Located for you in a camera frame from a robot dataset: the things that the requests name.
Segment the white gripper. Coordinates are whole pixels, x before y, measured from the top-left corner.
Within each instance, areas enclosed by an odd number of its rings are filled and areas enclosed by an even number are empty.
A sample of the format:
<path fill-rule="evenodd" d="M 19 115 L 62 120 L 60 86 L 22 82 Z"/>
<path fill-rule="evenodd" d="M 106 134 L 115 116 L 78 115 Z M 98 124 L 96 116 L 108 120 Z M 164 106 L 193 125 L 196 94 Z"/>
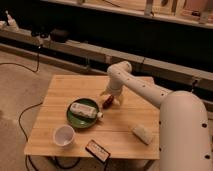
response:
<path fill-rule="evenodd" d="M 123 85 L 119 82 L 109 82 L 106 91 L 100 93 L 100 96 L 105 96 L 111 94 L 114 96 L 115 102 L 119 105 L 122 104 L 121 93 L 122 93 Z"/>

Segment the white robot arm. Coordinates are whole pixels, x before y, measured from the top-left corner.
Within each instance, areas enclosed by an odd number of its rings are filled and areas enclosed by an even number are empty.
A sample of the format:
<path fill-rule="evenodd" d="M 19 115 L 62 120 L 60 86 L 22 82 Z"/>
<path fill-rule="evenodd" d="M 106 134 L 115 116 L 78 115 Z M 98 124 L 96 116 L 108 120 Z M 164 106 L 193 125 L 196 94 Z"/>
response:
<path fill-rule="evenodd" d="M 213 171 L 207 110 L 188 91 L 171 91 L 137 79 L 128 61 L 108 67 L 104 94 L 119 97 L 124 86 L 160 110 L 159 171 Z"/>

